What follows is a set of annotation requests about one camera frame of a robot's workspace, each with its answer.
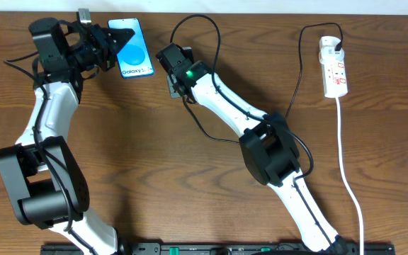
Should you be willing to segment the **blue Samsung Galaxy smartphone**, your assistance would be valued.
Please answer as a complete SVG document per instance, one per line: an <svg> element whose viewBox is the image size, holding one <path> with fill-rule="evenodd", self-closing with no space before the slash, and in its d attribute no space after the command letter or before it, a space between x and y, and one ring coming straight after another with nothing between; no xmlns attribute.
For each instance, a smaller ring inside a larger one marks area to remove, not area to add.
<svg viewBox="0 0 408 255"><path fill-rule="evenodd" d="M117 54L122 78L147 77L154 74L154 67L138 18L113 19L108 21L109 28L133 29L135 34Z"/></svg>

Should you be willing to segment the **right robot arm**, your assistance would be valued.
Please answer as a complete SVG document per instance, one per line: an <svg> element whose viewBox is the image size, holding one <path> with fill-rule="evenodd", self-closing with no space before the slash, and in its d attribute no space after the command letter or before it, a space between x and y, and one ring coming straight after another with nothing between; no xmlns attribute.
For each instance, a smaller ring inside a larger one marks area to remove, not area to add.
<svg viewBox="0 0 408 255"><path fill-rule="evenodd" d="M169 83L185 100L212 111L239 138L249 173L270 187L293 218L303 244L316 253L345 254L350 249L329 224L312 197L300 164L299 140L279 113L268 115L228 88L205 63L195 61L191 48L172 43L156 58Z"/></svg>

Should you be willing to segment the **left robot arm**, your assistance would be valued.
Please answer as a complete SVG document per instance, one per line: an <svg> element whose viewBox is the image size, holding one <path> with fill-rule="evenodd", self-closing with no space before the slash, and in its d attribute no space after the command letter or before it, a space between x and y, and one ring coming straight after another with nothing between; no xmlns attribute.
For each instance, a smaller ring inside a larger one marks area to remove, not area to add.
<svg viewBox="0 0 408 255"><path fill-rule="evenodd" d="M103 28L79 10L74 22L41 18L28 28L35 105L22 135L0 149L0 174L17 220L51 230L84 254L131 254L117 229L90 206L89 188L68 144L81 101L83 73L95 77L115 66L133 37L130 28Z"/></svg>

